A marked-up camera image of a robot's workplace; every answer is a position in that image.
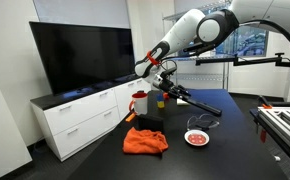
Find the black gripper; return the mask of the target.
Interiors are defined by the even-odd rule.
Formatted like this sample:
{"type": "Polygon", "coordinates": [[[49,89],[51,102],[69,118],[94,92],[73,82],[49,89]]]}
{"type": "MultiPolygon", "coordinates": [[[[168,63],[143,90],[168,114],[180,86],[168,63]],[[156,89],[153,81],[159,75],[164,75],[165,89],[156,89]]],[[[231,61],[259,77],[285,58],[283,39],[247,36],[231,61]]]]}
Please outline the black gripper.
{"type": "Polygon", "coordinates": [[[189,92],[182,85],[175,85],[169,77],[176,71],[175,68],[165,70],[159,74],[158,88],[168,94],[169,97],[174,99],[188,99],[189,92]]]}

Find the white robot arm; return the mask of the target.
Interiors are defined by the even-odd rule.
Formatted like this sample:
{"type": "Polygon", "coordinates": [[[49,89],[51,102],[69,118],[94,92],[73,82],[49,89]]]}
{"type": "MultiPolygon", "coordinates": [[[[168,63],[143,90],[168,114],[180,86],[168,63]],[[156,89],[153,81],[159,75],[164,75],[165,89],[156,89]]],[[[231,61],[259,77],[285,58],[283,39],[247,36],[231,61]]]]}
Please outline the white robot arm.
{"type": "Polygon", "coordinates": [[[164,58],[184,49],[196,39],[198,48],[207,51],[220,45],[241,25],[256,23],[259,27],[287,38],[283,47],[290,51],[290,0],[233,0],[229,8],[209,15],[191,9],[168,31],[163,39],[135,65],[136,74],[152,83],[161,71],[164,58]]]}

